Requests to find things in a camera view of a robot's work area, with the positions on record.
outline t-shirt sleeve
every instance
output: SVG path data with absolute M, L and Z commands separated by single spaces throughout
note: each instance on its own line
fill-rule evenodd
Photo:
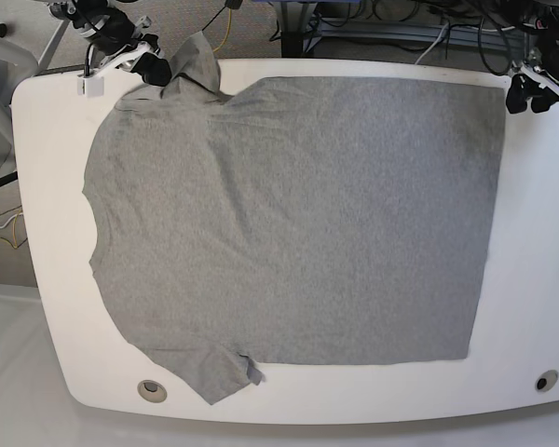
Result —
M 261 382 L 262 374 L 248 357 L 208 341 L 186 342 L 183 349 L 140 349 L 154 363 L 178 375 L 210 405 Z

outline metal frame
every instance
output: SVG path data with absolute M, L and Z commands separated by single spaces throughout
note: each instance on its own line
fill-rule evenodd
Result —
M 350 21 L 339 28 L 331 24 L 342 24 L 344 19 L 323 19 L 320 23 L 322 37 L 347 37 L 350 39 L 379 39 L 398 42 L 431 43 L 439 36 L 442 25 L 425 25 L 391 21 Z M 525 38 L 523 33 L 506 34 L 512 54 L 524 54 Z M 477 48 L 478 30 L 456 27 L 450 30 L 449 45 L 452 47 Z M 498 33 L 483 33 L 483 48 L 496 52 L 506 52 L 506 46 Z
M 274 2 L 281 30 L 281 56 L 283 58 L 300 58 L 306 48 L 311 50 L 323 37 L 345 37 L 349 39 L 377 39 L 399 43 L 430 43 L 437 39 L 442 25 L 425 25 L 408 22 L 351 20 L 344 24 L 343 18 L 323 18 L 315 35 L 310 32 L 308 23 L 317 7 L 317 3 Z M 529 47 L 526 36 L 520 32 L 508 32 L 506 36 L 511 45 L 513 57 L 522 59 Z M 450 30 L 451 47 L 478 47 L 478 30 L 456 27 Z M 483 48 L 497 53 L 507 51 L 505 43 L 498 33 L 483 33 Z

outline round hole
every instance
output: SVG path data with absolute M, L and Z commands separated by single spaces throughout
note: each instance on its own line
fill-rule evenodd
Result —
M 143 380 L 139 383 L 137 389 L 143 399 L 152 403 L 163 402 L 168 396 L 166 388 L 153 380 Z
M 154 384 L 153 382 L 144 382 L 143 386 L 150 393 L 155 393 L 159 389 L 159 386 L 157 386 L 157 384 Z
M 539 379 L 537 381 L 537 390 L 540 391 L 542 388 L 544 388 L 547 385 L 547 379 Z
M 550 370 L 542 374 L 536 383 L 536 389 L 539 393 L 546 393 L 555 386 L 559 379 L 559 372 Z

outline floor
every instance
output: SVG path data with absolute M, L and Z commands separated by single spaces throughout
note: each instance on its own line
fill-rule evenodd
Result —
M 149 15 L 153 20 L 150 33 L 159 35 L 160 45 L 167 55 L 173 55 L 190 34 L 198 31 L 219 9 L 222 0 L 143 0 L 133 4 L 117 3 L 130 18 L 137 19 Z M 381 15 L 387 20 L 405 16 L 409 4 L 403 0 L 381 2 Z M 328 6 L 328 17 L 344 17 L 347 6 Z M 438 19 L 426 11 L 421 11 L 416 21 L 438 23 Z M 9 26 L 8 40 L 29 49 L 37 58 L 48 42 L 58 23 L 48 14 L 46 6 L 30 0 L 0 0 L 0 22 Z M 220 42 L 225 33 L 225 17 L 220 17 L 207 30 L 211 42 Z M 223 58 L 277 58 L 280 56 L 280 42 L 268 42 L 275 32 L 275 12 L 267 2 L 246 0 L 242 8 L 233 15 L 232 32 L 226 45 L 219 51 Z M 50 68 L 60 68 L 82 63 L 87 47 L 86 42 L 69 28 Z M 417 54 L 411 54 L 393 47 L 363 46 L 349 42 L 326 40 L 315 48 L 316 58 L 356 59 L 365 61 L 395 61 L 413 63 Z M 436 48 L 424 60 L 427 65 L 482 71 L 484 68 L 478 55 L 470 51 L 450 50 L 445 57 L 442 48 Z M 0 213 L 20 204 L 17 183 L 0 189 Z M 24 217 L 17 221 L 17 239 L 25 238 Z M 11 227 L 1 230 L 0 236 L 12 240 Z M 0 240 L 0 284 L 36 286 L 29 243 L 17 250 Z

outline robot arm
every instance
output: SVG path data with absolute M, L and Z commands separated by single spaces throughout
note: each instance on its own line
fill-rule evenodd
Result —
M 559 102 L 559 0 L 499 0 L 498 4 L 511 24 L 535 23 L 533 30 L 523 30 L 529 32 L 532 46 L 514 62 L 507 108 L 517 114 L 530 103 L 534 113 L 546 112 Z
M 171 80 L 168 61 L 163 59 L 158 37 L 143 31 L 151 25 L 148 17 L 132 23 L 127 15 L 108 0 L 37 0 L 48 4 L 50 14 L 59 20 L 69 20 L 79 35 L 105 54 L 98 70 L 89 69 L 89 49 L 83 90 L 99 94 L 99 79 L 110 68 L 121 68 L 141 75 L 143 82 L 166 86 Z M 134 3 L 137 0 L 117 0 Z

